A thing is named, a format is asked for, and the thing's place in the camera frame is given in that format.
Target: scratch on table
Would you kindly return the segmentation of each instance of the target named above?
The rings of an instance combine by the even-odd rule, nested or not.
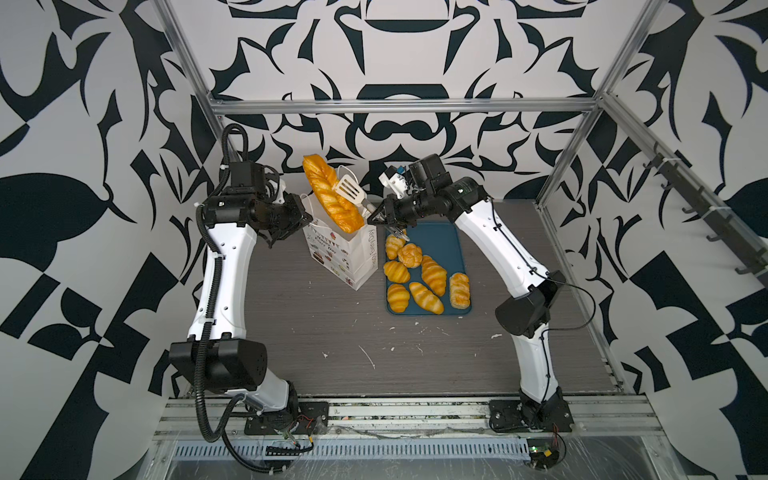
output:
[[[371,366],[373,367],[374,370],[376,370],[376,364],[373,362],[373,360],[371,360],[371,356],[368,355],[368,353],[365,350],[363,350],[360,345],[358,345],[357,348],[361,349],[362,352],[366,354],[366,356],[368,357],[368,361],[371,362]]]

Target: pastry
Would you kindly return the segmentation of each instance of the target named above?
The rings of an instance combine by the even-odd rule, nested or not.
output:
[[[469,308],[469,277],[464,273],[451,275],[451,306],[459,310]]]
[[[411,295],[413,295],[413,299],[416,301],[416,305],[435,315],[440,315],[443,310],[445,310],[440,299],[421,283],[411,282],[409,287],[411,289]]]
[[[397,260],[384,263],[384,274],[390,282],[405,283],[411,279],[411,273]]]
[[[302,165],[317,201],[323,205],[328,216],[344,233],[356,232],[366,224],[357,207],[333,191],[333,185],[339,181],[339,178],[321,156],[306,155]]]
[[[408,243],[397,253],[397,259],[408,268],[416,268],[422,264],[422,248]]]
[[[393,283],[386,289],[386,301],[389,302],[389,308],[395,313],[403,313],[408,308],[408,301],[411,295],[403,285]]]
[[[403,245],[406,244],[406,241],[402,238],[395,237],[394,235],[390,235],[386,238],[386,257],[390,260],[394,260],[397,258],[397,253],[400,251]]]
[[[429,288],[437,296],[445,295],[445,281],[448,279],[448,272],[437,264],[432,257],[425,255],[422,258],[422,280],[429,285]]]

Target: patterned wall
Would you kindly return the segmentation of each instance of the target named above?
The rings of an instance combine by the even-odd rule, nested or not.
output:
[[[622,100],[761,236],[768,10],[672,0]],[[768,474],[768,290],[603,114],[548,205],[628,387],[648,395],[693,472]]]
[[[173,0],[215,98],[592,96],[637,0]],[[348,164],[371,194],[386,165],[441,154],[494,197],[534,198],[576,113],[234,115],[262,162]]]
[[[115,478],[186,389],[216,147],[142,0],[0,7],[4,478]]]

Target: brown wood grain surface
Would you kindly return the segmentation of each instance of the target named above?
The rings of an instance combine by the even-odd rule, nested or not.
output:
[[[498,215],[528,251],[551,270],[557,269],[534,205],[496,205]],[[269,367],[294,382],[300,395],[517,392],[520,372],[512,338],[494,316],[509,294],[479,248],[464,233],[459,236],[473,305],[463,318],[387,312],[382,253],[379,270],[355,292],[310,257],[301,233],[276,243],[272,250],[259,243],[246,290],[247,338],[266,344]],[[380,230],[382,252],[383,243]],[[429,246],[421,247],[429,251]],[[584,322],[576,300],[565,289],[551,310],[553,327]],[[553,332],[550,347],[554,372],[565,392],[613,390],[586,329]]]

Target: tray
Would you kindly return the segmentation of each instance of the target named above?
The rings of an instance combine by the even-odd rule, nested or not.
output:
[[[411,239],[410,243],[415,243],[422,248],[422,252],[425,255],[429,255],[439,266],[448,271],[448,284],[445,286],[445,295],[440,297],[442,305],[445,307],[445,311],[442,315],[435,315],[432,312],[424,310],[422,307],[416,305],[416,302],[411,296],[411,300],[408,302],[408,308],[403,313],[395,313],[389,308],[389,302],[386,301],[386,289],[392,285],[389,279],[385,278],[384,286],[384,304],[386,309],[392,315],[397,316],[445,316],[445,315],[466,315],[472,311],[472,305],[469,308],[459,310],[451,306],[451,275],[457,272],[466,273],[464,266],[464,256],[462,255],[462,245],[458,241],[458,231],[452,223],[448,222],[419,222],[419,225],[408,229],[408,237]],[[386,261],[389,259],[386,256],[386,242],[382,242],[384,247],[384,258]],[[411,273],[411,280],[404,283],[403,286],[409,291],[408,284],[411,282],[420,282],[424,286],[429,288],[425,282],[422,281],[422,268],[420,266],[416,268],[409,268]]]

